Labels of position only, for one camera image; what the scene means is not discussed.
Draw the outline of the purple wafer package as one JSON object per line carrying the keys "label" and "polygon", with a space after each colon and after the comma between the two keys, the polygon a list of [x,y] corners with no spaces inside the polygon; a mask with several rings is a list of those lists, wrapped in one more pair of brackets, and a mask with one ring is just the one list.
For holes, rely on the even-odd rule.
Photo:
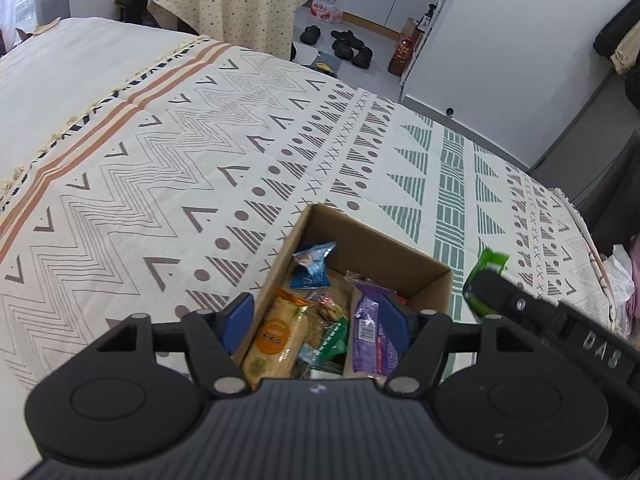
{"label": "purple wafer package", "polygon": [[398,364],[398,354],[380,321],[380,299],[385,289],[358,283],[352,293],[350,324],[350,369],[378,380],[390,376]]}

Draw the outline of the orange pastry packet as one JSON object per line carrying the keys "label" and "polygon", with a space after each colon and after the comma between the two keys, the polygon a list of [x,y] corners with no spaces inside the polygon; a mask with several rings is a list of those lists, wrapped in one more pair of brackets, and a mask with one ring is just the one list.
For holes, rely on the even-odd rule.
{"label": "orange pastry packet", "polygon": [[265,378],[290,378],[307,336],[310,302],[278,288],[242,363],[242,371],[256,389]]}

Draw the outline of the bright green candy packet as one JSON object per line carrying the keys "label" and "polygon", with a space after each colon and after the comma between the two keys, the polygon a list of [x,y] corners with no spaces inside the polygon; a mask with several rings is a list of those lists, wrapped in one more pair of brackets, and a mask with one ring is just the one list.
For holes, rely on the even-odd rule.
{"label": "bright green candy packet", "polygon": [[485,247],[466,278],[462,294],[477,318],[497,314],[506,301],[506,281],[501,277],[509,256]]}

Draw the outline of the round biscuit teal packet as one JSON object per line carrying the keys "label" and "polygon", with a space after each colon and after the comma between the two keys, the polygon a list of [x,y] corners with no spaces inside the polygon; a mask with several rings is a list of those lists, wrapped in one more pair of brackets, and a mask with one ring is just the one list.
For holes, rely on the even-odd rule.
{"label": "round biscuit teal packet", "polygon": [[328,292],[316,290],[308,299],[316,306],[318,315],[331,323],[348,319],[348,313],[343,306],[334,300]]}

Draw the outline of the cardboard box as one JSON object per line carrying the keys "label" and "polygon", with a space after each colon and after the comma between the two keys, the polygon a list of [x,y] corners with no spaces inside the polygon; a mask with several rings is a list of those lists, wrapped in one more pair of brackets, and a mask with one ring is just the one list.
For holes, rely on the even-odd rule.
{"label": "cardboard box", "polygon": [[423,252],[371,229],[326,205],[307,206],[273,260],[262,288],[255,294],[255,319],[233,359],[243,360],[250,350],[262,319],[270,308],[278,288],[301,297],[290,287],[294,269],[293,252],[298,248],[335,242],[326,260],[330,286],[328,293],[352,312],[354,285],[363,283],[396,292],[412,312],[426,309],[445,313],[448,310],[454,274],[449,266]]}

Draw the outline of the white crumpled cloth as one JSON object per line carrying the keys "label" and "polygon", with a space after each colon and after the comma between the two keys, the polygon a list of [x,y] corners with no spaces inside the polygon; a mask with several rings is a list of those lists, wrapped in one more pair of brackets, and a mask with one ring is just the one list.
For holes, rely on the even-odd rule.
{"label": "white crumpled cloth", "polygon": [[636,310],[636,282],[630,255],[622,244],[613,246],[612,255],[603,260],[604,270],[611,284],[615,304],[615,329],[628,338],[634,330]]}

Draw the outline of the dark green candy packet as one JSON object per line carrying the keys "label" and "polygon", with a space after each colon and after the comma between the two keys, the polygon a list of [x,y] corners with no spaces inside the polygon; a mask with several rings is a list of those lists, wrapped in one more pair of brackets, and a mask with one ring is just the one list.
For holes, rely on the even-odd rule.
{"label": "dark green candy packet", "polygon": [[341,376],[346,362],[347,339],[347,318],[339,318],[323,331],[317,348],[304,342],[297,356],[300,377],[311,378],[312,372]]}

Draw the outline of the blue snack packet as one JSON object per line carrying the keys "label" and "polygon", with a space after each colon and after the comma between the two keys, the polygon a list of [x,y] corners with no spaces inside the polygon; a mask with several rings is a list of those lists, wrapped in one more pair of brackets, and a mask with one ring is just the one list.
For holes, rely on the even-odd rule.
{"label": "blue snack packet", "polygon": [[335,242],[329,242],[294,252],[292,255],[294,269],[290,284],[292,289],[314,290],[329,287],[326,258],[331,255],[335,247]]}

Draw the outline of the patterned bed blanket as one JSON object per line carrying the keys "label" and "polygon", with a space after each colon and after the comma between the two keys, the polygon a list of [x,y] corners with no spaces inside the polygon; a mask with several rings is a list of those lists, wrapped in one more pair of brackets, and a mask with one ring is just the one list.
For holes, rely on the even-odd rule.
{"label": "patterned bed blanket", "polygon": [[68,18],[1,60],[1,368],[32,388],[132,312],[257,292],[319,203],[450,267],[506,276],[612,330],[578,211],[486,148],[269,54]]}

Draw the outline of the red oil bottle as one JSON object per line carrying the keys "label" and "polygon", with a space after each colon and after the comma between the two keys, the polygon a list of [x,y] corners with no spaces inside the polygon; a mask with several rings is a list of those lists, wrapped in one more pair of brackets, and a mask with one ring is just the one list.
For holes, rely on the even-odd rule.
{"label": "red oil bottle", "polygon": [[405,26],[401,29],[398,40],[395,44],[395,50],[390,58],[387,71],[400,77],[413,57],[416,43],[421,38],[422,32],[418,27],[418,23],[413,18],[407,18]]}

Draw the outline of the black shoes pile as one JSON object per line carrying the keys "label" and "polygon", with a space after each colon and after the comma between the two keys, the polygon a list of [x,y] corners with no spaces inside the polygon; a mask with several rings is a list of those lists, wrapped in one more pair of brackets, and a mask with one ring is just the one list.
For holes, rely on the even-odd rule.
{"label": "black shoes pile", "polygon": [[373,51],[358,39],[351,30],[332,30],[332,49],[337,58],[349,61],[353,66],[367,70],[373,58]]}

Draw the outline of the black slipper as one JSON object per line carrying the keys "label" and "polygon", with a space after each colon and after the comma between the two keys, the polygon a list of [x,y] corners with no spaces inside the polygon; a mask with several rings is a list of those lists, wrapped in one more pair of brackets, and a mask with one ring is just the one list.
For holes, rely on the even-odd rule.
{"label": "black slipper", "polygon": [[314,46],[321,36],[321,29],[317,25],[307,26],[299,36],[299,41],[306,46]]}

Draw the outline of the pink water bottle pack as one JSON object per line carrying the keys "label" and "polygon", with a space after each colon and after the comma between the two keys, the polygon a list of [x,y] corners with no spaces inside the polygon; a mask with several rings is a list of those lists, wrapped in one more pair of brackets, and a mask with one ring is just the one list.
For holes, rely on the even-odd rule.
{"label": "pink water bottle pack", "polygon": [[326,23],[339,23],[343,10],[338,0],[311,0],[310,14]]}

